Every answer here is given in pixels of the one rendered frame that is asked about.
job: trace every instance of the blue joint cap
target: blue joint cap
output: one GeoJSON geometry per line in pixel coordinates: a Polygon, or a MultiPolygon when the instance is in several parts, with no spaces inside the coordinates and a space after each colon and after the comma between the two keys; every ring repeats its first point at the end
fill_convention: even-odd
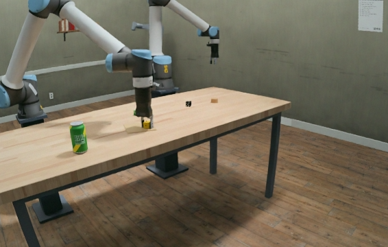
{"type": "Polygon", "coordinates": [[[220,31],[219,27],[209,27],[209,36],[213,37],[216,36],[220,31]]]}
{"type": "Polygon", "coordinates": [[[168,65],[173,61],[171,60],[171,56],[155,56],[153,62],[160,65],[168,65]]]}
{"type": "Polygon", "coordinates": [[[108,73],[113,73],[112,61],[113,61],[113,54],[108,54],[106,57],[106,69],[108,73]]]}
{"type": "Polygon", "coordinates": [[[10,107],[10,96],[2,85],[0,85],[0,108],[5,109],[10,107]]]}
{"type": "Polygon", "coordinates": [[[33,80],[33,81],[37,82],[37,76],[36,75],[24,75],[23,79],[24,80],[33,80]]]}
{"type": "Polygon", "coordinates": [[[42,12],[49,4],[50,0],[28,0],[29,11],[33,13],[42,12]]]}
{"type": "Polygon", "coordinates": [[[134,49],[132,50],[132,55],[137,56],[138,58],[144,58],[147,60],[152,60],[151,51],[147,49],[134,49]]]}

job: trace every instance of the wooden floor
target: wooden floor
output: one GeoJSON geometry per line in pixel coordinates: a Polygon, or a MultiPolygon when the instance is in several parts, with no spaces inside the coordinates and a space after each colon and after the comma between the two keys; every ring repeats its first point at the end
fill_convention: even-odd
{"type": "MultiPolygon", "coordinates": [[[[133,102],[49,113],[49,120],[133,102]]],[[[0,132],[20,128],[0,124],[0,132]]],[[[388,153],[282,126],[273,198],[264,198],[271,123],[183,151],[189,171],[162,180],[139,166],[60,192],[75,213],[39,224],[42,246],[388,246],[388,153]]],[[[12,204],[0,246],[26,246],[12,204]]]]}

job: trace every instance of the green object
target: green object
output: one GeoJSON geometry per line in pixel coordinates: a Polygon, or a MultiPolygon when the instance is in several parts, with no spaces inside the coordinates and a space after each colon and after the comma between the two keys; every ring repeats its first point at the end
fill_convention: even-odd
{"type": "Polygon", "coordinates": [[[83,154],[87,151],[87,134],[83,121],[73,121],[69,126],[72,140],[72,150],[76,154],[83,154]]]}

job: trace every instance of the wooden tabletop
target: wooden tabletop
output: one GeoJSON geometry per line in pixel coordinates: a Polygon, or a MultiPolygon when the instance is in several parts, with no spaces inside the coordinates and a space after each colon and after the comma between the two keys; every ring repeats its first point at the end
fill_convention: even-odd
{"type": "Polygon", "coordinates": [[[1,133],[0,204],[170,152],[288,110],[291,103],[208,88],[159,97],[151,106],[157,131],[125,131],[124,124],[140,121],[132,103],[1,133]],[[219,103],[210,103],[212,98],[219,103]],[[88,151],[81,155],[72,152],[69,136],[76,120],[88,135],[88,151]]]}

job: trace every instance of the yellow cube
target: yellow cube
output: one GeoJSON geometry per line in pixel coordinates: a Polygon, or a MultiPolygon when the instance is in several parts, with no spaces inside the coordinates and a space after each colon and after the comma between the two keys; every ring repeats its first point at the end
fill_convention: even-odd
{"type": "Polygon", "coordinates": [[[150,120],[144,121],[143,128],[150,129],[150,120]]]}

